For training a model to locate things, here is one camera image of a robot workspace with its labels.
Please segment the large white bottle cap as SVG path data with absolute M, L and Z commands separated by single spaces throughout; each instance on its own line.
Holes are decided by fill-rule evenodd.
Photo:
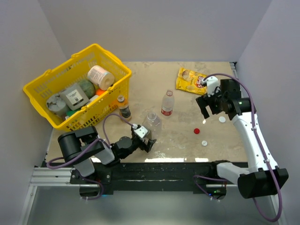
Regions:
M 219 120 L 221 123 L 225 123 L 225 122 L 226 122 L 226 119 L 225 119 L 225 117 L 223 117 L 223 116 L 220 116 L 220 117 L 218 118 L 218 120 Z

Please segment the wide clear plastic bottle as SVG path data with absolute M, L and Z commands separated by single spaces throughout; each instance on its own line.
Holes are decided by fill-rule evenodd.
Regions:
M 149 112 L 142 125 L 150 132 L 149 139 L 158 139 L 162 130 L 162 121 L 155 112 Z

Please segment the red label water bottle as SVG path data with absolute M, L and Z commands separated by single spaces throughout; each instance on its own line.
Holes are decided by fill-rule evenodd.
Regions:
M 170 116 L 174 107 L 174 95 L 172 90 L 167 90 L 162 99 L 161 113 L 164 116 Z

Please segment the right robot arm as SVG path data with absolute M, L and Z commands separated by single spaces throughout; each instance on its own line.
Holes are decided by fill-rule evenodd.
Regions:
M 220 184 L 224 179 L 238 186 L 243 198 L 278 194 L 289 175 L 279 168 L 261 133 L 255 106 L 251 97 L 242 97 L 240 84 L 234 79 L 205 78 L 201 84 L 207 93 L 196 99 L 204 118 L 224 112 L 239 132 L 247 155 L 247 168 L 240 168 L 227 160 L 213 162 L 209 179 Z

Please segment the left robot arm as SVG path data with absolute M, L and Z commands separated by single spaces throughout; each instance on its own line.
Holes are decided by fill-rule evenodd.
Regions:
M 122 159 L 140 149 L 150 152 L 156 139 L 144 126 L 131 128 L 131 137 L 123 136 L 117 142 L 108 144 L 100 138 L 94 126 L 67 132 L 58 138 L 58 143 L 67 165 L 73 166 L 81 179 L 92 184 L 97 179 L 97 172 L 91 157 L 96 157 L 106 166 L 114 166 Z

